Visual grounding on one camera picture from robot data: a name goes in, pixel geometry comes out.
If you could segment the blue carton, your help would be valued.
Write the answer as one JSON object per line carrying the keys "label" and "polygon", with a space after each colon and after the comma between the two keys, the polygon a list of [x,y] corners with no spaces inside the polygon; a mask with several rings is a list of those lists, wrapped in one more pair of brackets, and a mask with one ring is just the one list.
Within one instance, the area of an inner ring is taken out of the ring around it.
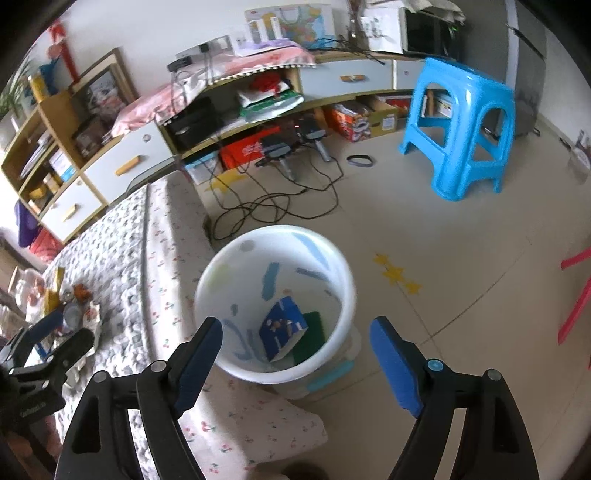
{"label": "blue carton", "polygon": [[286,357],[307,331],[308,322],[294,299],[286,296],[278,300],[259,328],[267,360],[276,362]]}

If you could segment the yellow snack wrapper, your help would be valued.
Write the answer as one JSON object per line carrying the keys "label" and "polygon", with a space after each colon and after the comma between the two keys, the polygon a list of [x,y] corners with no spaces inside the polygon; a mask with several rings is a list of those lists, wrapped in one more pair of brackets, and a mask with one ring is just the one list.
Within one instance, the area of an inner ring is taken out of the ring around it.
{"label": "yellow snack wrapper", "polygon": [[46,282],[43,316],[49,315],[61,305],[60,289],[63,283],[64,273],[65,269],[63,267],[57,267],[52,279]]}

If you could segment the white plastic trash bin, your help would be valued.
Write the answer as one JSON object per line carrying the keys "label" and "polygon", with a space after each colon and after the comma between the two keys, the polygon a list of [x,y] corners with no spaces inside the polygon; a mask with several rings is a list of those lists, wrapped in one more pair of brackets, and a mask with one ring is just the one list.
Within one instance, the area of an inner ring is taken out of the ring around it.
{"label": "white plastic trash bin", "polygon": [[198,322],[221,322],[216,364],[287,399],[317,393],[353,370],[361,335],[356,285],[341,250],[293,225],[252,230],[219,250],[194,295]]}

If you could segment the wooden cabinet with drawers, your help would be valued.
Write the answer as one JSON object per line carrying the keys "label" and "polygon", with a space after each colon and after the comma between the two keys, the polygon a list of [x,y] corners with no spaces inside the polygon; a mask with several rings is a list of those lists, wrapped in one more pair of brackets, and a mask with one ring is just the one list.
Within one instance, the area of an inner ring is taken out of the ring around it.
{"label": "wooden cabinet with drawers", "polygon": [[[280,69],[283,78],[303,95],[295,114],[374,94],[410,92],[423,62],[394,54],[370,58],[346,52],[320,53],[315,67]],[[88,222],[118,201],[143,174],[160,173],[176,159],[187,159],[205,148],[232,140],[243,132],[270,127],[270,121],[235,119],[188,147],[176,147],[155,122],[112,138],[89,158],[76,149],[72,135],[80,126],[72,96],[62,91],[41,102],[1,153],[1,172],[19,201],[57,240],[66,243]],[[32,192],[51,173],[50,157],[64,155],[72,175],[60,181],[42,205],[30,205]]]}

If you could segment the framed picture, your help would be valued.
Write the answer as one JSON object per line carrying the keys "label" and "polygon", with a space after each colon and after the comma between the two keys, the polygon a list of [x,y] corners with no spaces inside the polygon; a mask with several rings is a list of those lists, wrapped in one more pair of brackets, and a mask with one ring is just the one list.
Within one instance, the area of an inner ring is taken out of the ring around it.
{"label": "framed picture", "polygon": [[69,87],[69,92],[81,122],[97,118],[108,130],[119,113],[138,98],[118,48],[82,73],[79,81]]}

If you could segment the pink cloth on cabinet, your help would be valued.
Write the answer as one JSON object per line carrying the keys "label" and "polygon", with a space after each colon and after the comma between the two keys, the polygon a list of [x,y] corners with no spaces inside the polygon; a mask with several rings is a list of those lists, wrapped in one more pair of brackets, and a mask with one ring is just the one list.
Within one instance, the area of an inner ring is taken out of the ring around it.
{"label": "pink cloth on cabinet", "polygon": [[127,135],[155,121],[162,125],[182,112],[206,88],[225,80],[235,80],[281,68],[315,67],[315,56],[297,43],[276,50],[239,57],[218,53],[207,64],[197,62],[172,73],[166,84],[124,107],[111,128],[113,138]]}

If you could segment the red box under cabinet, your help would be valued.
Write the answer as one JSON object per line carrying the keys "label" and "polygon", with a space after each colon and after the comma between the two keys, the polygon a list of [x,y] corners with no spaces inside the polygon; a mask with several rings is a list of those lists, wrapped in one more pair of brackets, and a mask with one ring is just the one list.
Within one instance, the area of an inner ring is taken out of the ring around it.
{"label": "red box under cabinet", "polygon": [[223,141],[219,155],[226,170],[256,162],[264,158],[260,141],[270,135],[279,134],[280,126],[266,126],[250,129]]}

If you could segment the blue plastic stool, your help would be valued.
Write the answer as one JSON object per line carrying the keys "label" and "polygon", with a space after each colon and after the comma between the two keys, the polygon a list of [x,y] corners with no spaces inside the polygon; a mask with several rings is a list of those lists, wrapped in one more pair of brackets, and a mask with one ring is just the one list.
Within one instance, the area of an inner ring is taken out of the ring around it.
{"label": "blue plastic stool", "polygon": [[[451,97],[451,117],[422,115],[432,84]],[[482,134],[484,119],[492,110],[502,113],[495,143]],[[496,193],[502,191],[515,127],[514,92],[509,86],[461,63],[429,57],[414,89],[399,150],[403,155],[414,149],[422,152],[433,166],[433,190],[446,200],[460,201],[477,181],[490,180]]]}

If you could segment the orange snack box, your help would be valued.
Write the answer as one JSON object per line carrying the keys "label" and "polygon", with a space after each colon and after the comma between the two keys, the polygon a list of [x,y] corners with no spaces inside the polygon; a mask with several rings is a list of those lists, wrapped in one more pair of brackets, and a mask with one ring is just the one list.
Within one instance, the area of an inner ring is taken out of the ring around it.
{"label": "orange snack box", "polygon": [[353,143],[370,138],[370,113],[372,110],[356,101],[322,107],[329,129]]}

